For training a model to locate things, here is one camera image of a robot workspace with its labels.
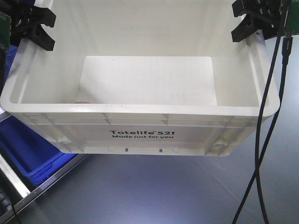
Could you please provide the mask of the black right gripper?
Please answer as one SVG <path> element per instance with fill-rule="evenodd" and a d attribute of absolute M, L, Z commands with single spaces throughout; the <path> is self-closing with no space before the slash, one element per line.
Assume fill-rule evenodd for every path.
<path fill-rule="evenodd" d="M 280 33 L 280 22 L 283 20 L 283 10 L 287 9 L 283 32 L 291 10 L 291 0 L 235 0 L 232 3 L 234 17 L 249 14 L 262 21 L 261 30 L 265 40 L 277 37 Z M 255 19 L 245 17 L 240 24 L 231 31 L 232 41 L 240 42 L 258 30 Z"/>

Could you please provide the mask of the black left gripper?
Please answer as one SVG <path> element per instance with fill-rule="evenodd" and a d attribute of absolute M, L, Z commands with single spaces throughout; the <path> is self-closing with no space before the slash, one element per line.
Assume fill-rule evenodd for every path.
<path fill-rule="evenodd" d="M 28 39 L 45 51 L 53 51 L 55 40 L 41 24 L 53 28 L 55 22 L 56 15 L 49 8 L 37 7 L 23 0 L 1 0 L 0 46 L 19 46 L 21 39 Z"/>

